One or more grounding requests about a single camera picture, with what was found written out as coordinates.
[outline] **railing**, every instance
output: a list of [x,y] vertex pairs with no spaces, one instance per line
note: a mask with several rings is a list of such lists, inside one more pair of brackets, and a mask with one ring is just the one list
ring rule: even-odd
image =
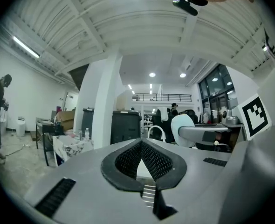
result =
[[134,94],[133,101],[171,101],[171,102],[191,102],[192,95],[180,94]]

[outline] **cardboard box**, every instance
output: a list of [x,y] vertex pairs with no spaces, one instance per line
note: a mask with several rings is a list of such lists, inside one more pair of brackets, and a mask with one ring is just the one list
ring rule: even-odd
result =
[[61,121],[64,131],[73,129],[74,115],[76,111],[60,111],[57,113],[57,121]]

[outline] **concrete floor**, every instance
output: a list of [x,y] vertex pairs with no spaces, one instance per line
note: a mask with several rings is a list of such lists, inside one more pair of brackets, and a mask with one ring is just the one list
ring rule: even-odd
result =
[[40,177],[55,168],[53,152],[47,152],[49,167],[46,166],[42,144],[32,141],[29,133],[24,137],[16,137],[16,133],[11,136],[12,132],[7,131],[2,136],[2,147],[0,152],[4,155],[13,153],[23,147],[23,144],[29,145],[24,147],[10,156],[6,157],[6,163],[0,164],[0,181],[6,189],[9,189],[21,197]]

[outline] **fluorescent light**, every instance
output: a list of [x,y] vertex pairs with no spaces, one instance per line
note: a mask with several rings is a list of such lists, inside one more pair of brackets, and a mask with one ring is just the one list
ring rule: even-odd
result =
[[32,56],[39,58],[39,55],[35,52],[33,52],[29,47],[27,47],[24,43],[22,43],[20,40],[18,40],[15,36],[13,37],[13,40],[19,44],[21,47],[23,47],[28,53],[30,53]]

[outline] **door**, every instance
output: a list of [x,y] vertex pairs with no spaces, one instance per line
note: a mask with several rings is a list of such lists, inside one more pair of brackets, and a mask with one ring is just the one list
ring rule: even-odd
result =
[[227,110],[227,97],[222,94],[210,99],[211,105],[211,120],[213,124],[218,124],[222,121],[222,114]]

